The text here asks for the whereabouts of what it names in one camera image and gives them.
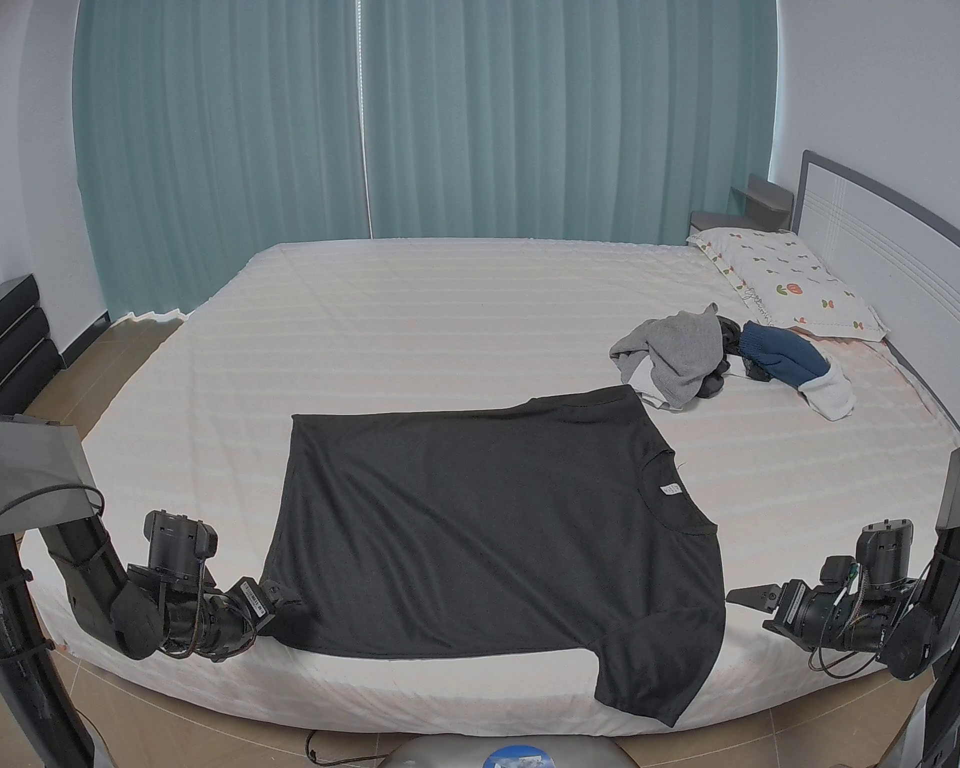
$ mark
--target blue sticker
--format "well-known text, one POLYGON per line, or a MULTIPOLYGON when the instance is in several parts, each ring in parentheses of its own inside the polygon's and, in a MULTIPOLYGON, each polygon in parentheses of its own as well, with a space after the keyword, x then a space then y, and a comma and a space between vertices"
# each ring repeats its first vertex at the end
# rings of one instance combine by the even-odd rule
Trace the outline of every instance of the blue sticker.
POLYGON ((518 744, 494 752, 483 768, 557 768, 557 765, 543 750, 518 744))

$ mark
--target black t-shirt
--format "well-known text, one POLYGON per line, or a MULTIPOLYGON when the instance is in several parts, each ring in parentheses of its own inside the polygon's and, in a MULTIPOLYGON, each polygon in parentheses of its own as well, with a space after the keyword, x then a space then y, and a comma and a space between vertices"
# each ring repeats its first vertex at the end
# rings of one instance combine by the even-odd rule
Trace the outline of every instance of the black t-shirt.
POLYGON ((720 550, 630 387, 504 410, 294 416, 265 634, 378 659, 589 648, 668 726, 723 640, 720 550))

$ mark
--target teal curtain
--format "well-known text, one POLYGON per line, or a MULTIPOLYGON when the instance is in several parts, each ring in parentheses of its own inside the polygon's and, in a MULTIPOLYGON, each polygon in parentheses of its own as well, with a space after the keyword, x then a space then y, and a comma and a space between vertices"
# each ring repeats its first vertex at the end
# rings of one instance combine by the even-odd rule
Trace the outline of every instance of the teal curtain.
POLYGON ((368 237, 352 0, 83 0, 78 180, 110 315, 278 242, 368 237))
POLYGON ((375 237, 680 243, 766 178, 775 0, 363 0, 375 237))

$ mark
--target tiled floor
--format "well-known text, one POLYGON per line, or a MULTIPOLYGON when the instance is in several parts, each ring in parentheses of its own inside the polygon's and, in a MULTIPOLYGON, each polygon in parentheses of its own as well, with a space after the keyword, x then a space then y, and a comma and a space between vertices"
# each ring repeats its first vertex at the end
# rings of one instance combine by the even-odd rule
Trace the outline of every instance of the tiled floor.
MULTIPOLYGON (((107 331, 69 371, 60 372, 28 413, 77 426, 81 436, 178 321, 125 321, 107 331)), ((77 707, 103 734, 119 768, 306 766, 306 732, 230 717, 128 683, 84 661, 56 654, 77 707)), ((639 766, 671 768, 851 768, 875 764, 929 683, 886 672, 729 723, 692 732, 618 739, 639 766)), ((410 738, 395 733, 324 732, 319 759, 390 752, 410 738)), ((41 768, 0 703, 0 766, 41 768)), ((372 768, 372 762, 355 763, 372 768)))

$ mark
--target blue knit cloth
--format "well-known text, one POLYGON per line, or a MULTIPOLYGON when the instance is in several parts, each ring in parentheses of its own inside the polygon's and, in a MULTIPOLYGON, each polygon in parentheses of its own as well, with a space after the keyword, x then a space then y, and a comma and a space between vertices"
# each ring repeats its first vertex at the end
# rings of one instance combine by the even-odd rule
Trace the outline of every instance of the blue knit cloth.
POLYGON ((830 370, 824 356, 802 336, 753 321, 743 326, 740 354, 795 389, 830 370))

